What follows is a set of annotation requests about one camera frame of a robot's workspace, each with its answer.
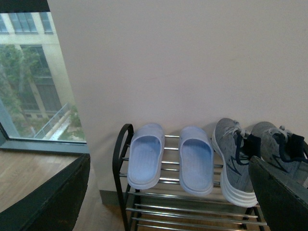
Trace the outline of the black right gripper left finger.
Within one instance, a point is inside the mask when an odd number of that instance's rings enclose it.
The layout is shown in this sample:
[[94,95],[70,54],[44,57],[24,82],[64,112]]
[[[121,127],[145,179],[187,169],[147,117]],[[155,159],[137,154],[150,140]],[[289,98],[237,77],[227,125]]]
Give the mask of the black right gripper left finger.
[[71,231],[76,224],[90,174],[83,154],[22,200],[0,214],[2,231]]

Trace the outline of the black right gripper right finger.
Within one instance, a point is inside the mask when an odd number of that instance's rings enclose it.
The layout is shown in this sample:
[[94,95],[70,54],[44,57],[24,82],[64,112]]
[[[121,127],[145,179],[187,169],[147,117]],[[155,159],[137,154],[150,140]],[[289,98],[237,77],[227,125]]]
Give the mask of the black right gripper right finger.
[[308,229],[308,190],[253,156],[249,175],[264,218],[272,231]]

